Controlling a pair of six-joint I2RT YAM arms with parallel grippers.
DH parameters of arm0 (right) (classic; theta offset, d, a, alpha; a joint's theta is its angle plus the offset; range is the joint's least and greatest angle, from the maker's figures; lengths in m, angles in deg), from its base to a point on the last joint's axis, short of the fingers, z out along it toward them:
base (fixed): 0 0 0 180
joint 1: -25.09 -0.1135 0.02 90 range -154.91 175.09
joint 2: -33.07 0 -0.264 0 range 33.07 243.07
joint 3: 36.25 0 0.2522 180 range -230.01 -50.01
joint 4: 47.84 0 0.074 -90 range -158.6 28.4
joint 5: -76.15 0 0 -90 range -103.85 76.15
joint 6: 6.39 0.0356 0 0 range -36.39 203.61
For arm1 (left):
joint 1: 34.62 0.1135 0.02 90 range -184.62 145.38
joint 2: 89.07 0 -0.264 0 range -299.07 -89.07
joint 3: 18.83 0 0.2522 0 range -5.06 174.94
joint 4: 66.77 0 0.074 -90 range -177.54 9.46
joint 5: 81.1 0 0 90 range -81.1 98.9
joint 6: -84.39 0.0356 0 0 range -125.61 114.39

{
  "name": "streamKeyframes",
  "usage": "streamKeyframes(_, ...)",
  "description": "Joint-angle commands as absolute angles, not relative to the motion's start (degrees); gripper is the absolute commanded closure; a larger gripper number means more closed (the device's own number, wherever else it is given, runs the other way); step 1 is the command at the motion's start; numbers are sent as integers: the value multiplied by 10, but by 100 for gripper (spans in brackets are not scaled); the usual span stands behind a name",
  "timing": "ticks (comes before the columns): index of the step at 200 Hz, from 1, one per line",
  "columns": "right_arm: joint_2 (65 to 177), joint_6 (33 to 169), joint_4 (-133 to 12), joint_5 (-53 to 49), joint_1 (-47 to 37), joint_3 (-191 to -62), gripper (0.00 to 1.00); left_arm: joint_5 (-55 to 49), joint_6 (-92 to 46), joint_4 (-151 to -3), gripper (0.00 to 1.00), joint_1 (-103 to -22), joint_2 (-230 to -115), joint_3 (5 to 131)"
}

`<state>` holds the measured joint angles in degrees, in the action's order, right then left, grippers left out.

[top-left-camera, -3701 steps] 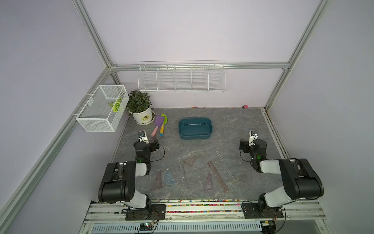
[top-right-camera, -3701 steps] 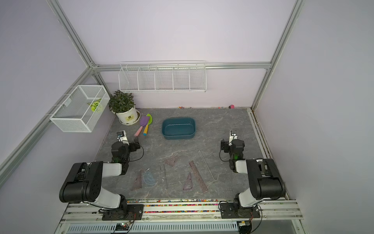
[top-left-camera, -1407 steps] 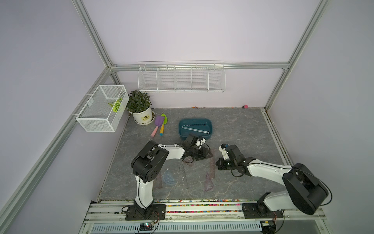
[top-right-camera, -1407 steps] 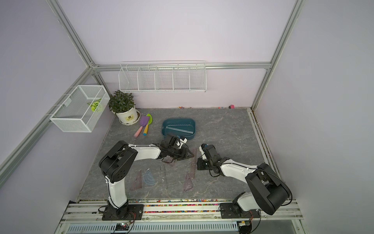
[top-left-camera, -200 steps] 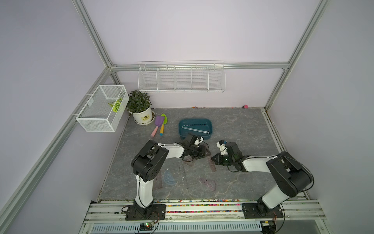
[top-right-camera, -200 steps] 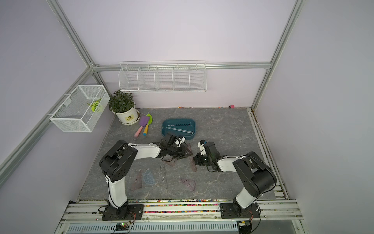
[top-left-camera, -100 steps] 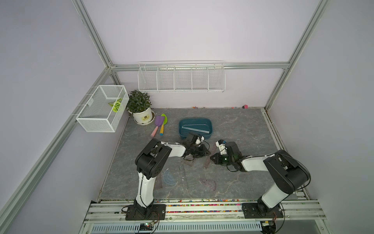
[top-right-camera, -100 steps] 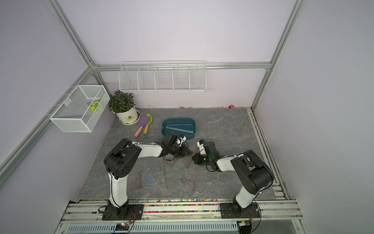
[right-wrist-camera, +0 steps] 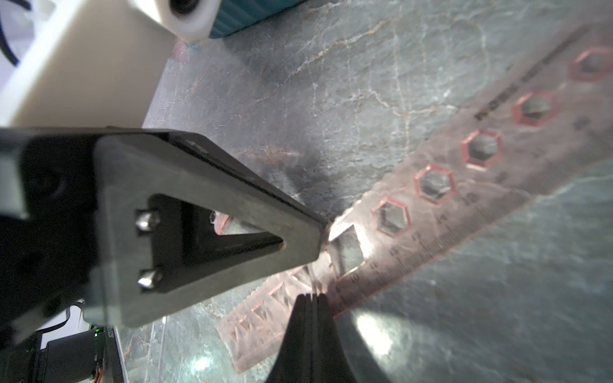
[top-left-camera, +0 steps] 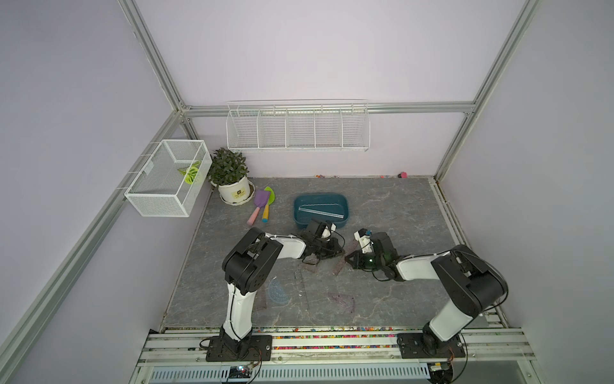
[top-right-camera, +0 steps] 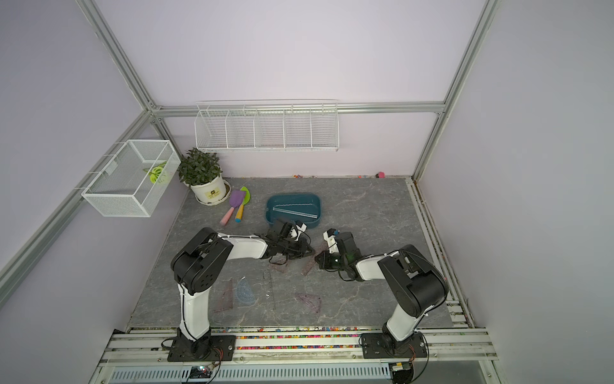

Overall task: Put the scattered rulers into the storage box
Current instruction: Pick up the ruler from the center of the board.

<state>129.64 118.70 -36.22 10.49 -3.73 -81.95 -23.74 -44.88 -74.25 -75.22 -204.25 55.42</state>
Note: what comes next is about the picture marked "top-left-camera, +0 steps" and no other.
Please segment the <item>red straight ruler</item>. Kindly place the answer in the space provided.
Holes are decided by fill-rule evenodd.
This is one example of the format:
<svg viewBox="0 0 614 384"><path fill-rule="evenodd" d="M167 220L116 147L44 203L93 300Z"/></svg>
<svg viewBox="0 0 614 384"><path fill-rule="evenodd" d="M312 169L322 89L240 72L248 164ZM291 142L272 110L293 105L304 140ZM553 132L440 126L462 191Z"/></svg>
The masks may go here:
<svg viewBox="0 0 614 384"><path fill-rule="evenodd" d="M333 276L338 276L341 273L341 271L344 269L345 265L346 265L345 259L340 259L337 265L333 269L333 272L332 272Z"/></svg>

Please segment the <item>clear straight ruler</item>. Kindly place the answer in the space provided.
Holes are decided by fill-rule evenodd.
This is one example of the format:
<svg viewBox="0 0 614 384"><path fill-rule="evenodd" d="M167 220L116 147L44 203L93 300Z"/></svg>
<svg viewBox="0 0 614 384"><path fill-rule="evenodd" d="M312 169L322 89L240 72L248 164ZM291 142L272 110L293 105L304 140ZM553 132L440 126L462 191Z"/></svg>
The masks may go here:
<svg viewBox="0 0 614 384"><path fill-rule="evenodd" d="M304 204L299 206L298 211L341 220L346 218L343 206L337 203Z"/></svg>

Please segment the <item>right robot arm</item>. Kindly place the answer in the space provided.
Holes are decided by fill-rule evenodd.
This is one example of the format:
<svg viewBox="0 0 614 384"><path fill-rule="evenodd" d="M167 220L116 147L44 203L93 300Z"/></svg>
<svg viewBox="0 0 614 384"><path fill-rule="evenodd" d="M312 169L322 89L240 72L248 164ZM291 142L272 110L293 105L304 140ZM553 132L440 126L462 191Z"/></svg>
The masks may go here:
<svg viewBox="0 0 614 384"><path fill-rule="evenodd" d="M447 347L475 318L496 307L497 300L507 299L502 274L464 244L435 254L402 256L385 232L361 229L354 240L358 248L345 257L354 270L382 272L386 282L437 280L444 287L449 301L425 324L420 339L425 349Z"/></svg>

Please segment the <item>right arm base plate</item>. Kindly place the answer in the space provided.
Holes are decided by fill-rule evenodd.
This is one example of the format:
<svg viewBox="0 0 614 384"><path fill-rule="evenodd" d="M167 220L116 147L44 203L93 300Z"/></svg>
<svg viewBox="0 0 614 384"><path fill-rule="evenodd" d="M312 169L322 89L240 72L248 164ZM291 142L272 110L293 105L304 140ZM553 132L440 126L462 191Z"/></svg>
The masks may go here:
<svg viewBox="0 0 614 384"><path fill-rule="evenodd" d="M397 344L401 358L438 358L452 360L465 358L467 353L460 334L453 336L449 341L442 342L431 334L402 333L398 334Z"/></svg>

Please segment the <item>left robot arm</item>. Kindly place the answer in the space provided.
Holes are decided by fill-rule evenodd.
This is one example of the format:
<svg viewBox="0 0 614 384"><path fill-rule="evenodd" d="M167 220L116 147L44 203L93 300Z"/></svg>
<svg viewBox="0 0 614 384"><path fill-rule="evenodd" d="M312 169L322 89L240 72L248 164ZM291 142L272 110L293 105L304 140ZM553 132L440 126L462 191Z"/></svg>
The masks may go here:
<svg viewBox="0 0 614 384"><path fill-rule="evenodd" d="M274 235L251 228L227 254L222 270L229 293L221 336L240 343L251 336L256 292L265 283L276 262L283 259L330 259L344 251L345 239L331 221L311 220L296 235Z"/></svg>

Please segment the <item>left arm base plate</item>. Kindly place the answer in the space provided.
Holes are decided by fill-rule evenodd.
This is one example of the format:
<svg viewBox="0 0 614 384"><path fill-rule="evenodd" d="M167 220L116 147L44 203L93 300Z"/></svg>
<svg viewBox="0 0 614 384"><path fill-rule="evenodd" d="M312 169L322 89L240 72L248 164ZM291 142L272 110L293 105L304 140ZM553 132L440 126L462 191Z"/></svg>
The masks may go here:
<svg viewBox="0 0 614 384"><path fill-rule="evenodd" d="M273 352L273 337L250 335L237 341L230 336L214 336L206 348L208 362L268 362Z"/></svg>

